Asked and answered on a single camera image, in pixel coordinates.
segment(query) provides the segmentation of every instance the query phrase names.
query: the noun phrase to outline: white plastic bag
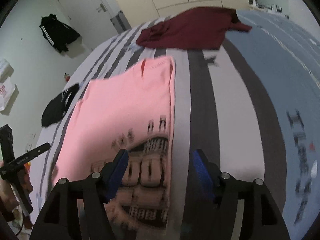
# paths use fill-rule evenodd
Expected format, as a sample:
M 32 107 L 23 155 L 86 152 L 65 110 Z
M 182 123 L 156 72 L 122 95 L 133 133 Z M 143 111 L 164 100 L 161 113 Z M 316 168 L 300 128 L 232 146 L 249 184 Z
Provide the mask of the white plastic bag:
M 0 81 L 9 70 L 9 62 L 4 58 L 0 58 Z
M 15 89 L 16 85 L 11 83 L 10 77 L 0 83 L 0 111 L 5 109 Z

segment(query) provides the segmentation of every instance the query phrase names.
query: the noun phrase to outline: screw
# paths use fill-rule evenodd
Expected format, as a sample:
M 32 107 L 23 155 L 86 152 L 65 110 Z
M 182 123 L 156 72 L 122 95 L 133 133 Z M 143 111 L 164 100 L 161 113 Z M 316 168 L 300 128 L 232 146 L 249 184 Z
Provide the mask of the screw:
M 94 179 L 97 179 L 97 178 L 99 178 L 100 177 L 100 172 L 94 172 L 94 173 L 92 173 L 91 174 L 91 177 L 93 177 Z
M 223 178 L 223 179 L 229 179 L 229 178 L 230 178 L 230 174 L 229 174 L 229 173 L 226 173 L 226 172 L 223 172 L 223 173 L 221 173 L 221 178 Z
M 255 182 L 256 182 L 256 184 L 258 184 L 260 186 L 263 185 L 263 180 L 262 179 L 256 179 Z
M 67 179 L 66 178 L 62 178 L 62 179 L 59 179 L 58 183 L 63 185 L 67 182 Z

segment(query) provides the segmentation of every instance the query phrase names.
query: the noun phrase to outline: hand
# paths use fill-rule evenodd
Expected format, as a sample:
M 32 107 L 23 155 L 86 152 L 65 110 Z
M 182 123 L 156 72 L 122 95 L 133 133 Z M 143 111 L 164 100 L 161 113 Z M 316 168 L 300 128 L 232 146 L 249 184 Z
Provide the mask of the hand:
M 23 169 L 18 172 L 18 178 L 22 188 L 26 190 L 28 193 L 31 193 L 33 191 L 33 187 L 30 183 L 30 178 L 26 169 Z M 0 177 L 0 198 L 6 210 L 9 212 L 11 212 L 15 207 L 19 205 L 16 200 L 16 197 L 13 194 L 10 183 L 1 179 L 1 177 Z

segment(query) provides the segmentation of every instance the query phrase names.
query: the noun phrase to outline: striped bedsheet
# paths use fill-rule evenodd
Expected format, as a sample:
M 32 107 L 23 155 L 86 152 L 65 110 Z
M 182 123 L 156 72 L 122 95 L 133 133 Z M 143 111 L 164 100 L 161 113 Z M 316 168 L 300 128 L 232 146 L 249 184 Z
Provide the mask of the striped bedsheet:
M 263 179 L 291 239 L 301 240 L 320 210 L 320 180 L 316 178 L 320 42 L 279 16 L 256 11 L 239 11 L 238 16 L 253 29 L 249 33 L 228 32 L 220 50 L 132 46 L 142 29 L 164 18 L 98 46 L 67 84 L 83 85 L 66 116 L 40 134 L 37 145 L 49 142 L 52 147 L 32 161 L 32 221 L 52 188 L 51 173 L 68 121 L 88 82 L 121 74 L 146 57 L 170 55 L 176 63 L 176 99 L 171 206 L 165 239 L 189 239 L 199 190 L 189 154 L 201 148 L 222 172 L 247 181 Z

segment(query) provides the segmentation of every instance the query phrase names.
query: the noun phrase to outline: black jacket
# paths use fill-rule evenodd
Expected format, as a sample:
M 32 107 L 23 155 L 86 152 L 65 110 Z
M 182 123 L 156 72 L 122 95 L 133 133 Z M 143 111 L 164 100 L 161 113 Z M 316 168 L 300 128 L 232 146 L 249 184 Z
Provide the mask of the black jacket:
M 80 36 L 70 26 L 58 21 L 57 16 L 53 14 L 42 17 L 39 27 L 42 30 L 44 38 L 60 53 L 68 51 L 66 44 L 72 43 Z

